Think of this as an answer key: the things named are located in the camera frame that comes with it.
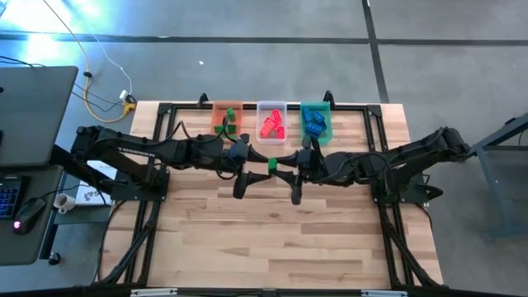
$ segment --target computer keyboard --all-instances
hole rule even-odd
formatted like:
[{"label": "computer keyboard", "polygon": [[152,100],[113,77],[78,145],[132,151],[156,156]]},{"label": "computer keyboard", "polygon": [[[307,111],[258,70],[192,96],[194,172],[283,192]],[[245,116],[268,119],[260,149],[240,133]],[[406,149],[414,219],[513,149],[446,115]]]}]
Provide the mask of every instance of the computer keyboard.
[{"label": "computer keyboard", "polygon": [[27,177],[0,176],[0,219],[12,219],[24,199]]}]

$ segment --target white mug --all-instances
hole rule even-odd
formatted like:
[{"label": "white mug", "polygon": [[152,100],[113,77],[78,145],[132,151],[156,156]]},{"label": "white mug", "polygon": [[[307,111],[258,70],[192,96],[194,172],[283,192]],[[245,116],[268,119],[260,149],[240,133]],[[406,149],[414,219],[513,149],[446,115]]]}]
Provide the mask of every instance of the white mug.
[{"label": "white mug", "polygon": [[64,215],[68,210],[71,210],[73,207],[75,207],[75,198],[64,193],[58,194],[55,197],[53,206],[59,209],[60,214]]}]

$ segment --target blue block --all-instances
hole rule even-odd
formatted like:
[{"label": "blue block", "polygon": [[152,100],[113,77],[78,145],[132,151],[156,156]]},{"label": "blue block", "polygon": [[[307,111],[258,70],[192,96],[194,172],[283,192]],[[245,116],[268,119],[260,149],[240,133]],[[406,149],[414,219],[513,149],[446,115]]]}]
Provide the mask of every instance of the blue block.
[{"label": "blue block", "polygon": [[308,108],[303,108],[303,117],[304,123],[309,123],[312,121],[312,115],[310,115],[310,110]]},{"label": "blue block", "polygon": [[323,131],[324,131],[324,128],[315,123],[308,123],[304,126],[304,132],[316,138],[318,138],[321,135],[321,132]]},{"label": "blue block", "polygon": [[324,116],[319,111],[312,111],[312,117],[318,124],[324,124]]}]

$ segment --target orange bin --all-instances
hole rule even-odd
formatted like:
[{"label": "orange bin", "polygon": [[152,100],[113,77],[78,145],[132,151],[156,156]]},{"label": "orange bin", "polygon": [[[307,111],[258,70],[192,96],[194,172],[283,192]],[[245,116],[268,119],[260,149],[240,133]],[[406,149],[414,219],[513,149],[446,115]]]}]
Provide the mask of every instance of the orange bin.
[{"label": "orange bin", "polygon": [[236,125],[237,133],[240,135],[242,132],[242,109],[243,103],[241,101],[214,101],[213,102],[213,114],[211,115],[211,134],[216,135],[215,126],[222,125],[224,117],[228,115],[228,108],[233,108],[235,121],[234,123],[229,122],[228,125]]}]

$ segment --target plastic bin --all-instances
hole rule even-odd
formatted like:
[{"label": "plastic bin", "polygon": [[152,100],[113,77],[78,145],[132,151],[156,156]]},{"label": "plastic bin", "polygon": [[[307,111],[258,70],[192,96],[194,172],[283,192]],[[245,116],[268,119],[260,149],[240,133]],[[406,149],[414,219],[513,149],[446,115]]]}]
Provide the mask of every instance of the plastic bin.
[{"label": "plastic bin", "polygon": [[224,117],[228,114],[228,108],[233,108],[235,114],[234,123],[229,122],[228,125],[236,125],[236,133],[228,133],[230,135],[240,135],[242,132],[242,108],[243,103],[241,101],[214,101],[213,112],[211,115],[211,134],[218,134],[215,131],[215,126],[222,125]]},{"label": "plastic bin", "polygon": [[[258,101],[257,102],[257,141],[259,144],[284,144],[288,138],[288,111],[287,104],[284,101]],[[264,126],[266,118],[272,118],[271,112],[278,110],[284,127],[284,138],[279,139],[276,130],[270,132],[268,137],[261,136],[261,129]]]},{"label": "plastic bin", "polygon": [[301,139],[304,138],[305,132],[304,132],[304,126],[306,123],[304,123],[304,117],[303,117],[303,110],[305,108],[308,108],[309,111],[319,111],[324,116],[324,124],[327,126],[326,130],[324,130],[318,138],[319,144],[325,145],[332,140],[333,132],[332,132],[332,112],[330,111],[330,103],[328,102],[302,102],[300,104],[300,129],[301,129]]}]

